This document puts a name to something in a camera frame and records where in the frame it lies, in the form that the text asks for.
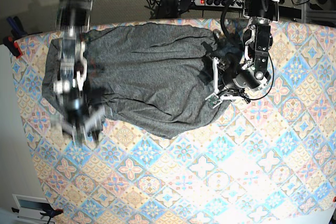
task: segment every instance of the tiled pattern fabric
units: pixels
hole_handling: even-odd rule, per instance
[[[220,29],[211,19],[156,22]],[[107,120],[97,148],[50,128],[57,112],[41,83],[60,33],[21,39],[17,101],[45,196],[64,210],[58,222],[262,223],[335,207],[336,30],[278,23],[272,35],[267,97],[233,102],[215,123],[172,140]]]

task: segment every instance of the power strip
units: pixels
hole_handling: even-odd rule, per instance
[[[212,6],[212,7],[224,7],[226,0],[195,0],[197,6]],[[243,0],[237,0],[231,8],[243,9]]]

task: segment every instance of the white wall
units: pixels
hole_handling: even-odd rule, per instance
[[[17,207],[12,194],[45,197],[19,115],[10,62],[8,49],[0,45],[0,208],[7,211]]]

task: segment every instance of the patterned tablecloth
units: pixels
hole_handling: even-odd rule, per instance
[[[157,23],[220,29],[212,19]],[[268,97],[231,103],[215,123],[173,140],[107,121],[97,148],[50,128],[56,111],[41,84],[60,33],[21,39],[17,101],[41,187],[64,210],[59,223],[260,223],[335,207],[336,30],[278,23],[272,34]]]

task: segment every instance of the gray cloth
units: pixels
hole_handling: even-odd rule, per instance
[[[210,30],[149,23],[92,30],[85,38],[89,83],[106,89],[112,120],[173,138],[215,121],[230,103],[212,109],[204,100],[213,92],[211,61],[204,63],[206,45],[216,47]],[[42,95],[60,110],[52,91],[57,45],[49,48]]]

